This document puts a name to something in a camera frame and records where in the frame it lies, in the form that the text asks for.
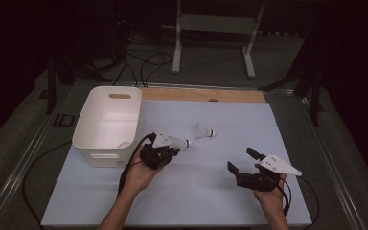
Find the white table surface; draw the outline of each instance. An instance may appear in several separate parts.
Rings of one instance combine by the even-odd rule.
[[[243,173],[256,173],[258,163],[248,147],[289,162],[280,131],[268,103],[205,103],[142,101],[141,127],[136,135],[163,129],[190,139],[183,149],[139,194],[126,226],[247,226],[267,224],[251,190],[237,187],[227,170],[231,161]],[[217,136],[194,140],[193,127],[202,123]],[[41,224],[47,226],[98,225],[113,204],[121,168],[93,168],[72,146],[59,175]],[[292,203],[290,225],[311,223],[298,182],[287,177]]]

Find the cable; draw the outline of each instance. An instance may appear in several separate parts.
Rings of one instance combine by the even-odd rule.
[[[119,193],[122,191],[122,189],[124,188],[124,185],[125,185],[125,180],[127,179],[127,172],[129,171],[129,167],[135,165],[136,163],[134,164],[131,164],[132,163],[132,160],[133,160],[133,157],[135,156],[136,154],[136,151],[140,148],[140,146],[142,145],[142,143],[151,137],[151,134],[148,134],[146,135],[144,138],[142,138],[142,140],[139,141],[139,143],[137,144],[136,148],[134,149],[132,155],[130,156],[130,159],[128,161],[128,163],[126,164],[125,168],[124,168],[124,171],[122,172],[121,174],[121,177],[119,178],[119,188],[118,188],[118,194],[117,196],[119,195]]]
[[[124,62],[124,67],[122,67],[121,72],[119,72],[118,76],[116,76],[116,78],[113,80],[113,82],[112,82],[113,86],[116,84],[116,81],[122,76],[122,74],[125,71],[125,68],[127,67],[127,55],[124,55],[123,62]]]
[[[288,204],[289,206],[291,206],[291,188],[289,187],[288,183],[282,177],[280,177],[280,179],[283,180],[288,187],[288,193],[289,193],[289,203]]]
[[[319,199],[318,199],[318,195],[315,192],[315,189],[312,187],[312,185],[309,183],[309,181],[306,178],[304,178],[303,176],[300,176],[300,178],[302,180],[304,180],[304,182],[306,182],[310,186],[310,188],[312,189],[313,194],[315,195],[315,200],[316,200],[316,214],[315,214],[315,218],[313,219],[312,224],[310,224],[306,228],[304,228],[304,230],[306,230],[306,229],[311,228],[316,223],[316,221],[318,220],[318,216],[319,216]]]
[[[31,205],[31,203],[30,203],[29,199],[28,199],[28,198],[27,198],[27,196],[26,196],[26,180],[27,180],[27,177],[28,177],[29,172],[31,171],[32,167],[33,167],[33,166],[35,165],[35,163],[37,163],[41,158],[43,158],[43,156],[45,156],[45,155],[47,155],[47,154],[51,153],[51,152],[52,152],[52,151],[54,151],[54,150],[60,149],[61,147],[64,147],[64,146],[66,146],[66,145],[69,145],[69,144],[71,144],[71,141],[68,141],[68,142],[66,142],[66,143],[63,143],[63,144],[61,144],[61,145],[57,146],[57,147],[54,147],[54,148],[52,148],[52,149],[49,149],[49,150],[45,151],[43,154],[41,154],[39,157],[37,157],[37,158],[32,162],[32,164],[31,164],[31,166],[28,168],[28,170],[26,171],[25,176],[23,177],[23,180],[22,180],[22,195],[23,195],[23,198],[24,198],[24,200],[25,200],[25,202],[26,202],[26,205],[28,206],[29,210],[30,210],[30,211],[31,211],[31,213],[33,214],[34,219],[37,221],[37,223],[38,223],[38,225],[39,225],[39,227],[40,227],[40,229],[41,229],[41,230],[44,230],[44,227],[43,227],[42,225],[40,225],[40,223],[41,223],[40,217],[38,216],[38,214],[36,213],[36,211],[33,209],[33,207],[32,207],[32,205]]]
[[[150,76],[152,76],[157,70],[159,70],[163,65],[167,65],[170,64],[171,62],[173,62],[173,56],[169,55],[169,54],[165,54],[156,50],[130,50],[130,51],[136,51],[136,52],[155,52],[155,54],[152,54],[150,56],[148,56],[147,58],[143,59],[140,57],[135,56],[134,54],[132,54],[129,51],[126,51],[126,53],[134,58],[140,59],[143,61],[142,63],[142,67],[140,70],[140,79],[142,81],[142,84],[144,87],[148,87],[148,80],[150,78]],[[161,62],[151,62],[150,59],[157,57],[157,56],[161,56],[163,58],[163,60]],[[146,64],[150,64],[150,65],[156,65],[157,68],[155,70],[153,70],[150,74],[148,74],[146,77],[144,77],[143,74],[143,70],[145,68]]]
[[[132,73],[133,80],[135,81],[134,86],[135,86],[135,87],[139,87],[139,84],[138,84],[137,79],[136,79],[136,75],[135,75],[135,73],[134,73],[134,67],[133,67],[133,66],[131,66],[130,64],[128,64],[127,62],[126,62],[126,66],[128,67],[128,69],[129,69],[129,70],[130,70],[130,72]]]
[[[289,206],[291,204],[291,199],[288,200],[288,196],[287,194],[285,193],[285,191],[282,189],[282,187],[280,187],[280,185],[278,183],[276,183],[274,180],[272,180],[270,177],[268,177],[267,175],[265,175],[264,173],[262,173],[262,176],[264,176],[266,179],[270,180],[271,183],[275,184],[276,185],[276,188],[280,191],[280,193],[282,193],[283,197],[285,198],[286,200],[286,204],[285,204],[285,207],[283,209],[283,212],[285,214],[285,216],[287,215],[288,213],[288,209],[289,209]]]

